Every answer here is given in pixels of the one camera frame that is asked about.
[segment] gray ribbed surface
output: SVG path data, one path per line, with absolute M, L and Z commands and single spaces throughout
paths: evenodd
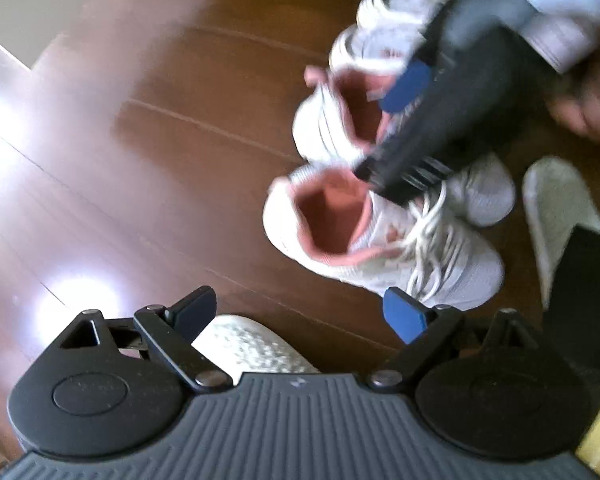
M 403 397 L 372 394 L 351 375 L 246 374 L 230 392 L 197 397 L 170 434 L 134 455 L 99 464 L 72 464 L 29 454 L 3 478 L 575 480 L 596 476 L 569 454 L 526 465 L 466 456 L 421 427 Z

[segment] sneaker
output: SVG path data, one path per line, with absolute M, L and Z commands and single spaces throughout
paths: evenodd
M 216 316 L 191 344 L 238 384 L 245 372 L 318 373 L 289 343 L 264 325 L 243 316 Z
M 525 173 L 522 198 L 536 254 L 542 305 L 549 307 L 555 267 L 576 225 L 600 233 L 600 213 L 570 163 L 548 156 Z
M 423 30 L 448 0 L 362 0 L 358 6 L 360 28 L 379 25 L 414 25 Z
M 305 81 L 315 91 L 296 112 L 293 136 L 300 155 L 312 163 L 354 167 L 398 131 L 417 105 L 390 116 L 369 100 L 393 85 L 392 76 L 354 69 L 328 73 L 307 67 Z M 493 154 L 448 180 L 447 205 L 475 226 L 499 222 L 515 201 L 513 180 Z
M 350 67 L 375 74 L 398 75 L 423 41 L 414 25 L 399 23 L 375 28 L 351 25 L 333 43 L 329 66 L 334 72 Z
M 503 265 L 437 197 L 401 208 L 349 168 L 303 166 L 276 179 L 263 212 L 269 240 L 317 274 L 380 294 L 398 286 L 427 306 L 468 310 L 500 288 Z

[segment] blue pad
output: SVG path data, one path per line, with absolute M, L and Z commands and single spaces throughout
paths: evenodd
M 427 307 L 399 288 L 390 288 L 382 298 L 382 312 L 385 321 L 407 344 L 427 329 L 426 313 L 428 310 Z
M 432 81 L 432 70 L 429 65 L 418 59 L 413 59 L 407 70 L 396 80 L 384 98 L 380 99 L 379 107 L 389 114 L 403 111 L 415 98 L 419 97 Z

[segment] ribbed gray panel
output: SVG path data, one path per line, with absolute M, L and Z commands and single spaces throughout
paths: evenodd
M 133 455 L 63 463 L 33 453 L 5 480 L 576 480 L 596 476 L 570 454 L 490 463 L 440 441 L 402 396 L 352 375 L 246 374 L 196 397 L 176 427 Z

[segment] shoe tongue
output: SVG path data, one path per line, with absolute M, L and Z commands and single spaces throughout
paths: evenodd
M 401 208 L 384 198 L 372 195 L 372 211 L 366 226 L 356 229 L 360 234 L 349 244 L 349 252 L 366 248 L 385 247 L 404 238 L 415 220 L 408 209 Z

